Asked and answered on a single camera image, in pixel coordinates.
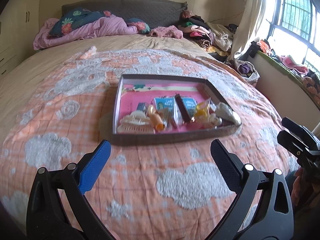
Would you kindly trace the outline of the yellow item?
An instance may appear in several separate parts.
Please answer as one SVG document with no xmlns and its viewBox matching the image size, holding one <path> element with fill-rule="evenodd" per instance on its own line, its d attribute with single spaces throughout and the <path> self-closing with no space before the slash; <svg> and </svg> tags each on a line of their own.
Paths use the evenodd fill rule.
<svg viewBox="0 0 320 240">
<path fill-rule="evenodd" d="M 198 122 L 207 122 L 210 116 L 210 100 L 198 103 L 195 108 L 194 119 Z"/>
</svg>

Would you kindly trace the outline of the red strap wristwatch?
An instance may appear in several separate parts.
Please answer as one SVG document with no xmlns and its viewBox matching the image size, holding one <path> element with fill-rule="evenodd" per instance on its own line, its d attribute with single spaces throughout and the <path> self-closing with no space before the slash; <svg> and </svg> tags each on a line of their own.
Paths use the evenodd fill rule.
<svg viewBox="0 0 320 240">
<path fill-rule="evenodd" d="M 196 111 L 196 101 L 193 98 L 181 97 L 180 94 L 175 95 L 175 101 L 181 113 L 184 123 L 194 122 L 194 114 Z"/>
</svg>

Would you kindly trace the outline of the white large hair claw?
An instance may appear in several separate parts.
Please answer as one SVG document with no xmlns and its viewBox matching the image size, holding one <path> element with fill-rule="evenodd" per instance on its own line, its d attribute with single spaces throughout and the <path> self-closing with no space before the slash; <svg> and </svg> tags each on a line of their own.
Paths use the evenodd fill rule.
<svg viewBox="0 0 320 240">
<path fill-rule="evenodd" d="M 155 134 L 151 119 L 143 111 L 133 111 L 124 116 L 117 127 L 123 134 Z"/>
</svg>

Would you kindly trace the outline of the beige spiral hair clip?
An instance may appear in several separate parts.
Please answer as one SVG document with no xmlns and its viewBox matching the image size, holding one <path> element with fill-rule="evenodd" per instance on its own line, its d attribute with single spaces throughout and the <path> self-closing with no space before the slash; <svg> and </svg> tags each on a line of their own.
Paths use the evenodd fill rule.
<svg viewBox="0 0 320 240">
<path fill-rule="evenodd" d="M 148 114 L 148 117 L 150 118 L 156 132 L 160 132 L 165 129 L 165 124 L 164 124 L 161 116 L 156 112 L 153 105 L 148 106 L 147 114 Z"/>
</svg>

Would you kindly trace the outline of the blue earring card packet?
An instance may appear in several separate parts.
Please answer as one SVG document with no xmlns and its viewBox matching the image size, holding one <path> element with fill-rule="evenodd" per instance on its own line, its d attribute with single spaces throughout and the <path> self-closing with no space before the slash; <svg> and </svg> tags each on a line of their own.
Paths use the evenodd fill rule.
<svg viewBox="0 0 320 240">
<path fill-rule="evenodd" d="M 148 111 L 148 104 L 146 102 L 139 102 L 136 110 L 146 113 Z"/>
</svg>

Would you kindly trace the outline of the clear bag of jewelry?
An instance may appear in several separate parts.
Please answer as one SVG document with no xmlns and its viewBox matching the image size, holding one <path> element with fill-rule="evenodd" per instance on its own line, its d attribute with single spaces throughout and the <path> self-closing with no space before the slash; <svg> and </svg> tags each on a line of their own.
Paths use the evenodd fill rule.
<svg viewBox="0 0 320 240">
<path fill-rule="evenodd" d="M 173 112 L 170 109 L 168 109 L 168 107 L 160 109 L 158 113 L 162 119 L 165 129 L 173 129 L 176 127 L 173 118 Z"/>
</svg>

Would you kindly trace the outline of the clothes on window sill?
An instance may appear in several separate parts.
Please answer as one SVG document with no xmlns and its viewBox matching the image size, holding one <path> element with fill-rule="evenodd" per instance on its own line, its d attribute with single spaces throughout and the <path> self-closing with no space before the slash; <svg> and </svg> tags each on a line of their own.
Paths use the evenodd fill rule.
<svg viewBox="0 0 320 240">
<path fill-rule="evenodd" d="M 282 74 L 286 75 L 295 84 L 297 84 L 310 99 L 319 106 L 319 72 L 295 63 L 293 58 L 289 56 L 278 56 L 276 52 L 270 48 L 266 40 L 258 42 L 252 41 L 249 47 L 250 57 L 259 54 L 269 62 L 271 66 L 276 68 Z"/>
</svg>

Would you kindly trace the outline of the clear plastic packet in box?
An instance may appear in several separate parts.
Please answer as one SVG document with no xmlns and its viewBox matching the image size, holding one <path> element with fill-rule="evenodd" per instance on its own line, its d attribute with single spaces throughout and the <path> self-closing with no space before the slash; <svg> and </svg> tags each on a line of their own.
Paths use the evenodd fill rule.
<svg viewBox="0 0 320 240">
<path fill-rule="evenodd" d="M 224 102 L 220 102 L 215 110 L 215 114 L 216 116 L 222 118 L 223 120 L 227 120 L 229 122 L 232 122 L 233 124 L 235 124 L 236 126 L 240 126 L 241 125 L 241 119 L 240 116 L 232 110 L 232 108 L 224 103 Z"/>
</svg>

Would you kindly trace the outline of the barred window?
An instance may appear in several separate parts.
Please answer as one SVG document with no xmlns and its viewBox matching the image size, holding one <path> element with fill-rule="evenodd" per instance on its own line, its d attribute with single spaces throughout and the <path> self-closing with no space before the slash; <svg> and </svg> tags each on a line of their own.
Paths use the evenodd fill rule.
<svg viewBox="0 0 320 240">
<path fill-rule="evenodd" d="M 319 71 L 319 10 L 311 0 L 266 0 L 267 41 L 278 56 Z"/>
</svg>

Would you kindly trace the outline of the shallow cardboard box tray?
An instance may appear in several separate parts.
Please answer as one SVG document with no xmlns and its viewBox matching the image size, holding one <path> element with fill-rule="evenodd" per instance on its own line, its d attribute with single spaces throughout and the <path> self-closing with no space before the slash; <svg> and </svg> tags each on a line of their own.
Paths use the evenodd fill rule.
<svg viewBox="0 0 320 240">
<path fill-rule="evenodd" d="M 120 77 L 112 123 L 115 145 L 152 145 L 231 135 L 240 116 L 206 79 L 151 74 Z"/>
</svg>

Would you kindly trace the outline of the cream curtain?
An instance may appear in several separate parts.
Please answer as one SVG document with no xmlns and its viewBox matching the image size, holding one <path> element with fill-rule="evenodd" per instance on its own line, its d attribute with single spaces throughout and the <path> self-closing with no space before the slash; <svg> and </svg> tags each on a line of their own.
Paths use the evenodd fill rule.
<svg viewBox="0 0 320 240">
<path fill-rule="evenodd" d="M 248 50 L 251 42 L 258 37 L 266 12 L 267 0 L 246 0 L 244 13 L 234 34 L 228 60 L 238 59 Z"/>
</svg>

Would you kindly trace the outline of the pink knitted garment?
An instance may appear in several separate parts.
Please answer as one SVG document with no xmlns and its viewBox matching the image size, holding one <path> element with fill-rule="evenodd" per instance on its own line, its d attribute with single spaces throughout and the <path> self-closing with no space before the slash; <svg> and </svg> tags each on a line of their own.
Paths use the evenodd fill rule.
<svg viewBox="0 0 320 240">
<path fill-rule="evenodd" d="M 170 37 L 176 39 L 183 38 L 183 32 L 177 29 L 174 25 L 169 27 L 157 27 L 150 30 L 148 36 L 150 37 Z"/>
</svg>

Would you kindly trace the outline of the pink crumpled blanket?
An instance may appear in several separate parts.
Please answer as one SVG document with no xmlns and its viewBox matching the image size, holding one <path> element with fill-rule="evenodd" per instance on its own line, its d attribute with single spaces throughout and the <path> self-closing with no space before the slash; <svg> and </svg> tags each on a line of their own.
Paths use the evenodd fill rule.
<svg viewBox="0 0 320 240">
<path fill-rule="evenodd" d="M 49 18 L 41 27 L 33 41 L 33 49 L 47 49 L 76 40 L 97 38 L 104 36 L 134 35 L 138 34 L 136 26 L 127 26 L 123 18 L 111 15 L 102 17 L 92 23 L 88 23 L 78 29 L 75 29 L 63 37 L 53 37 L 49 32 L 53 28 L 57 18 Z"/>
</svg>

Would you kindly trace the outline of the dark floral pillow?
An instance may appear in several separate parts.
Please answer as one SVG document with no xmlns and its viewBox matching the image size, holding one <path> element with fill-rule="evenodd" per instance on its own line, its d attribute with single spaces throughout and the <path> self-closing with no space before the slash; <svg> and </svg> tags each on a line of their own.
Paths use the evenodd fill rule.
<svg viewBox="0 0 320 240">
<path fill-rule="evenodd" d="M 150 27 L 144 21 L 138 18 L 124 20 L 121 17 L 113 15 L 110 11 L 90 11 L 86 8 L 75 8 L 60 18 L 52 27 L 49 35 L 52 37 L 63 37 L 71 31 L 79 29 L 87 24 L 94 23 L 99 19 L 113 20 L 114 25 L 120 24 L 120 27 L 136 27 L 138 34 L 148 34 Z"/>
</svg>

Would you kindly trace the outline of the dark quilted headboard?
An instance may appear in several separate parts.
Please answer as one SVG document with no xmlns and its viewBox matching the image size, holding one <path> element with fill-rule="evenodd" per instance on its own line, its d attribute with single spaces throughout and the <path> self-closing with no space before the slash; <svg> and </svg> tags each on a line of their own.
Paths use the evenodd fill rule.
<svg viewBox="0 0 320 240">
<path fill-rule="evenodd" d="M 107 10 L 124 20 L 138 18 L 153 29 L 177 25 L 182 11 L 188 9 L 188 3 L 169 0 L 85 0 L 63 5 L 61 14 L 65 15 L 78 7 L 90 11 Z"/>
</svg>

